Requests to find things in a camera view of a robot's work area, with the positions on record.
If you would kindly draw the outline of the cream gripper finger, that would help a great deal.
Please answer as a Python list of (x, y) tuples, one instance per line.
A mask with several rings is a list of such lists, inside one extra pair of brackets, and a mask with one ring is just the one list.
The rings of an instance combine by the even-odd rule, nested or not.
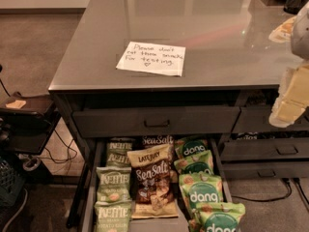
[(292, 125), (309, 106), (309, 65), (287, 68), (279, 89), (279, 96), (271, 109), (268, 121), (277, 128)]

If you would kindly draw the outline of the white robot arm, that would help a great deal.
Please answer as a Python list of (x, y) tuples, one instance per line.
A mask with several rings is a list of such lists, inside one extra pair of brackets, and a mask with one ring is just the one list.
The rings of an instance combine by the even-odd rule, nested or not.
[(309, 2), (297, 15), (273, 30), (269, 37), (276, 43), (290, 43), (292, 54), (302, 59), (296, 68), (287, 68), (282, 75), (278, 98), (268, 121), (277, 128), (292, 125), (309, 107)]

